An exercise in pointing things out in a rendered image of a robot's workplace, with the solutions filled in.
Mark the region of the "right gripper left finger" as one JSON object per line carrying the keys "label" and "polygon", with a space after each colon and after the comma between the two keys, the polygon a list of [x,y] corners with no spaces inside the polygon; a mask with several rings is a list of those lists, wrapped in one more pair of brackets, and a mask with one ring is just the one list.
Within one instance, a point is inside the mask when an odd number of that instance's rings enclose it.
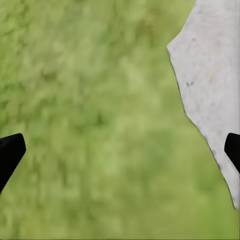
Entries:
{"label": "right gripper left finger", "polygon": [[0,138],[0,193],[26,153],[22,133]]}

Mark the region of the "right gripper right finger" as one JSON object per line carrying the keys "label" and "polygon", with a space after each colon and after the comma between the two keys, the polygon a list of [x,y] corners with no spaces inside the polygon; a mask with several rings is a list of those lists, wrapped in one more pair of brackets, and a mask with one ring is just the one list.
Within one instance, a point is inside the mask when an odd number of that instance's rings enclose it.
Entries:
{"label": "right gripper right finger", "polygon": [[240,134],[230,132],[225,141],[224,151],[240,172]]}

